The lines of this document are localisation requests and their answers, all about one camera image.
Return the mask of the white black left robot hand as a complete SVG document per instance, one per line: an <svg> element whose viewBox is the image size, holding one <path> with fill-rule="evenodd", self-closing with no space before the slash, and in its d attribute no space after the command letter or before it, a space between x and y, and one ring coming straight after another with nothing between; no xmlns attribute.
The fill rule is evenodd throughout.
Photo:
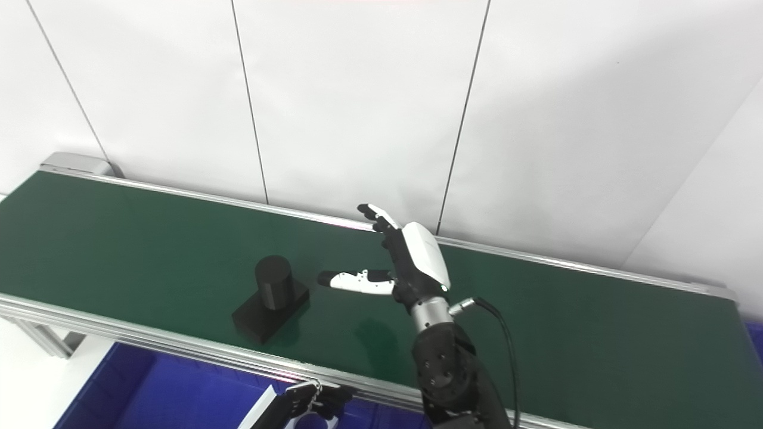
<svg viewBox="0 0 763 429"><path fill-rule="evenodd" d="M357 394L352 386L308 380L292 384L283 393L270 385L248 410L239 428L297 428L304 418L315 415L324 428L336 428L346 405Z"/></svg>

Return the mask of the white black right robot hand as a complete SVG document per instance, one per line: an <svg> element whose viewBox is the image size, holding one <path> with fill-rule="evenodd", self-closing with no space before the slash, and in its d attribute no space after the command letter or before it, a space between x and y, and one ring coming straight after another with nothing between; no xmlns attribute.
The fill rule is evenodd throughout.
<svg viewBox="0 0 763 429"><path fill-rule="evenodd" d="M434 235L418 222L398 225L373 204L362 203L357 209L371 220L373 231L383 235L381 246L389 253L392 269L322 271L317 283L333 290L392 296L406 310L430 300L448 303L451 281Z"/></svg>

